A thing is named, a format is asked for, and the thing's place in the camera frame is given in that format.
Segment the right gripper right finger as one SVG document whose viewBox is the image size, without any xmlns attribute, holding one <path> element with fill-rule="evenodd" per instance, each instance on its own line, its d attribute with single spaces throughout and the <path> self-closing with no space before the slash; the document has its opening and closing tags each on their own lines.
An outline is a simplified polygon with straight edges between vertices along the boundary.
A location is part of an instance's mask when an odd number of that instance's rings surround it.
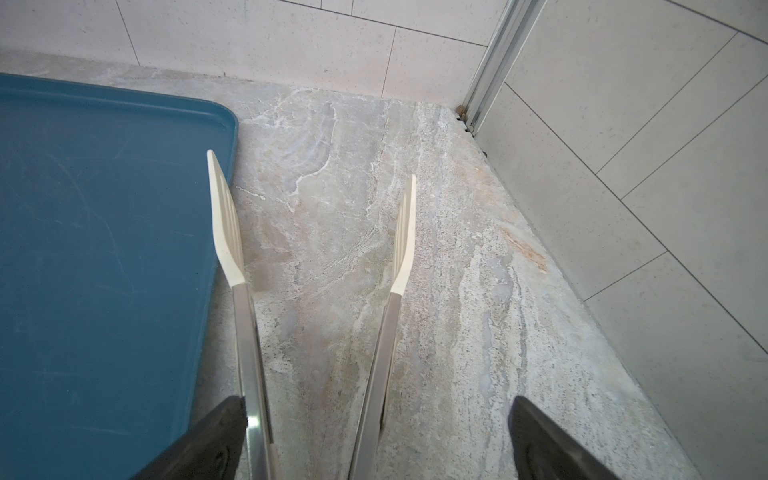
<svg viewBox="0 0 768 480">
<path fill-rule="evenodd" d="M 618 477 L 524 396 L 508 418 L 520 480 L 618 480 Z"/>
</svg>

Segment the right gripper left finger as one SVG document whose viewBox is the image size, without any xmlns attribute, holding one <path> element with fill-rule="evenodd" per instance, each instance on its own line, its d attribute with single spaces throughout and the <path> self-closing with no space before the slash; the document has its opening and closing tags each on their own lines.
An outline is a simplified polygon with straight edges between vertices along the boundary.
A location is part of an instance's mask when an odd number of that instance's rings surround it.
<svg viewBox="0 0 768 480">
<path fill-rule="evenodd" d="M 132 479 L 234 479 L 246 426 L 245 399 L 229 396 Z"/>
</svg>

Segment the white and steel tongs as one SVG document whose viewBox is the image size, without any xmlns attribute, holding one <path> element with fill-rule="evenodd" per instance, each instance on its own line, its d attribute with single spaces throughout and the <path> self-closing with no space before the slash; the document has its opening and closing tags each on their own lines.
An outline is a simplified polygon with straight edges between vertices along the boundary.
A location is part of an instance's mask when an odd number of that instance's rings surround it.
<svg viewBox="0 0 768 480">
<path fill-rule="evenodd" d="M 276 479 L 278 457 L 271 428 L 264 365 L 255 310 L 245 276 L 236 206 L 214 151 L 206 152 L 215 251 L 234 304 L 239 383 L 244 394 L 245 436 L 251 477 Z M 417 176 L 411 175 L 397 217 L 393 283 L 377 338 L 348 477 L 369 479 L 385 425 L 389 381 L 402 297 L 415 256 Z"/>
</svg>

